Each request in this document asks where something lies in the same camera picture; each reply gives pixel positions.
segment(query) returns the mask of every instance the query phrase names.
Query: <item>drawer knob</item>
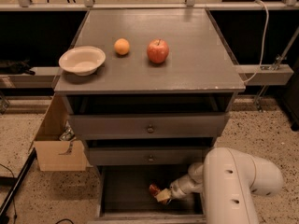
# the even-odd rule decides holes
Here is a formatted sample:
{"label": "drawer knob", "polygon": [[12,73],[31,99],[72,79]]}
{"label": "drawer knob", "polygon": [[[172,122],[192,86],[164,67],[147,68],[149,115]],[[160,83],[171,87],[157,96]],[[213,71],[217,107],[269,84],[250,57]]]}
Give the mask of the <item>drawer knob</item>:
{"label": "drawer knob", "polygon": [[149,125],[147,130],[148,130],[148,133],[154,133],[155,132],[155,130],[153,129],[151,124]]}
{"label": "drawer knob", "polygon": [[148,161],[149,161],[149,162],[154,162],[154,161],[155,161],[155,159],[153,158],[153,156],[152,156],[152,155],[149,155]]}

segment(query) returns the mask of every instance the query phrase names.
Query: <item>white bowl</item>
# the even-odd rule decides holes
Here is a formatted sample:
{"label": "white bowl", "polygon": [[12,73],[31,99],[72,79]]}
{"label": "white bowl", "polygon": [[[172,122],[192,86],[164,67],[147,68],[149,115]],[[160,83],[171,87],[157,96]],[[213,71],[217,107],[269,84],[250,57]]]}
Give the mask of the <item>white bowl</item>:
{"label": "white bowl", "polygon": [[59,65],[78,76],[92,74],[105,60],[105,53],[95,47],[85,46],[68,50],[59,59]]}

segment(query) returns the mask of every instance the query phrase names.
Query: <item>gray countertop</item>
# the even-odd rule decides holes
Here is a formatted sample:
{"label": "gray countertop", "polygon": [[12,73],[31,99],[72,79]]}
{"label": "gray countertop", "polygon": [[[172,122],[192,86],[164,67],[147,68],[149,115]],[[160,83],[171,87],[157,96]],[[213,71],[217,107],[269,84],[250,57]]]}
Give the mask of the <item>gray countertop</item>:
{"label": "gray countertop", "polygon": [[[113,48],[130,42],[128,55]],[[147,45],[164,39],[170,48],[161,65],[147,57]],[[234,92],[245,86],[235,71],[206,11],[178,9],[95,9],[85,21],[75,47],[102,49],[106,60],[86,77],[63,72],[58,94]]]}

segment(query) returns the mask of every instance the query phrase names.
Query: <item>white cable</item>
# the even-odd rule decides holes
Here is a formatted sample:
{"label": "white cable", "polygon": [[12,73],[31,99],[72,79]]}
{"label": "white cable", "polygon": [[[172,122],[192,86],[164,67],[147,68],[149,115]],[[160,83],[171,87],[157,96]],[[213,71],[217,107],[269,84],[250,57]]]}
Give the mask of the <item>white cable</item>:
{"label": "white cable", "polygon": [[[260,4],[264,7],[265,13],[266,13],[266,19],[265,19],[265,23],[264,23],[264,28],[263,28],[263,39],[262,39],[262,49],[261,49],[261,58],[260,58],[260,62],[259,62],[259,66],[262,65],[262,61],[263,61],[263,49],[264,49],[264,39],[265,39],[265,34],[267,31],[267,27],[268,27],[268,22],[269,22],[269,11],[268,11],[268,7],[265,5],[265,3],[261,0],[255,0],[254,1],[257,4]],[[244,84],[248,83],[250,80],[252,80],[256,74],[258,73],[258,70],[248,79],[243,80]]]}

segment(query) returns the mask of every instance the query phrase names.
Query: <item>black cable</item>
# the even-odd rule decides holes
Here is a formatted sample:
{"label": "black cable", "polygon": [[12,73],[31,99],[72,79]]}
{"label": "black cable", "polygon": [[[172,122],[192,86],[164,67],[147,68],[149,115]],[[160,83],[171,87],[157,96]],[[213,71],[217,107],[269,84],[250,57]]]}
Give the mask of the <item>black cable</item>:
{"label": "black cable", "polygon": [[70,223],[74,224],[74,222],[71,219],[68,219],[68,218],[61,219],[61,220],[57,221],[55,224],[59,224],[59,223],[61,223],[63,221],[69,221]]}
{"label": "black cable", "polygon": [[[15,175],[12,173],[11,169],[7,168],[5,165],[3,165],[1,163],[0,163],[0,166],[2,166],[5,169],[9,170],[10,173],[11,173],[11,175],[12,175],[12,177],[15,178]],[[14,213],[15,213],[15,215],[13,216],[13,224],[15,224],[18,215],[17,215],[17,209],[16,209],[16,204],[15,204],[15,199],[14,198],[12,199],[12,204],[13,204],[13,209],[14,209]]]}

